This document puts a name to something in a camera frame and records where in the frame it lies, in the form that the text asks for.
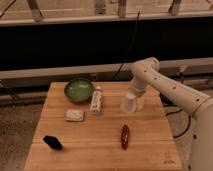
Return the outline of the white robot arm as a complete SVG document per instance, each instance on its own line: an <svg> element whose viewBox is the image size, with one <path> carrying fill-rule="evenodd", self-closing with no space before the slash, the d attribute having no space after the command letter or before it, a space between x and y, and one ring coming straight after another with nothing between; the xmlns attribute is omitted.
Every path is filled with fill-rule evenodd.
<svg viewBox="0 0 213 171"><path fill-rule="evenodd" d="M131 65L130 91L142 96L147 85L166 96L196 120L189 159L190 171L213 171L213 96L202 93L158 72L159 61L146 58Z"/></svg>

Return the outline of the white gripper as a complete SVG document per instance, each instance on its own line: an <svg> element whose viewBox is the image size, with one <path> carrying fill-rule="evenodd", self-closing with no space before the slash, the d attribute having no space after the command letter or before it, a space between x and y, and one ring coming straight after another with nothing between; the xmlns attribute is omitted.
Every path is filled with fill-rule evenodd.
<svg viewBox="0 0 213 171"><path fill-rule="evenodd" d="M144 89L130 89L128 91L128 107L130 111L137 109L137 99L143 96L144 93Z"/></svg>

